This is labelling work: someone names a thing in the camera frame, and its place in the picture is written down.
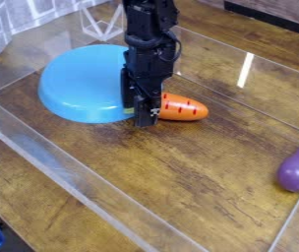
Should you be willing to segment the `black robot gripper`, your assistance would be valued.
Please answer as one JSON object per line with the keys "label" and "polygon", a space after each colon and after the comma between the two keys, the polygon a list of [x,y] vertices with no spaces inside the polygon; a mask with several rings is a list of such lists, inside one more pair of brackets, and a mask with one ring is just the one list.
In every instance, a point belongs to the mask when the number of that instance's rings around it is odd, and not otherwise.
{"label": "black robot gripper", "polygon": [[161,44],[141,49],[129,46],[122,53],[120,70],[120,95],[122,112],[133,112],[134,126],[146,127],[157,123],[161,109],[161,85],[172,77],[177,60],[176,46]]}

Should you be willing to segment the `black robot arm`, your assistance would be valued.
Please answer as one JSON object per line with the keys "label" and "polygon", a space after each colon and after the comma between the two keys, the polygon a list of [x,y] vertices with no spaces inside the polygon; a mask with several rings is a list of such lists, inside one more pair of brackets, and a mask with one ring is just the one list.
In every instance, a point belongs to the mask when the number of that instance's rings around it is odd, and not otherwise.
{"label": "black robot arm", "polygon": [[173,75],[181,42],[171,28],[177,24],[173,0],[121,0],[126,27],[120,70],[122,108],[133,113],[136,127],[157,123],[164,81]]}

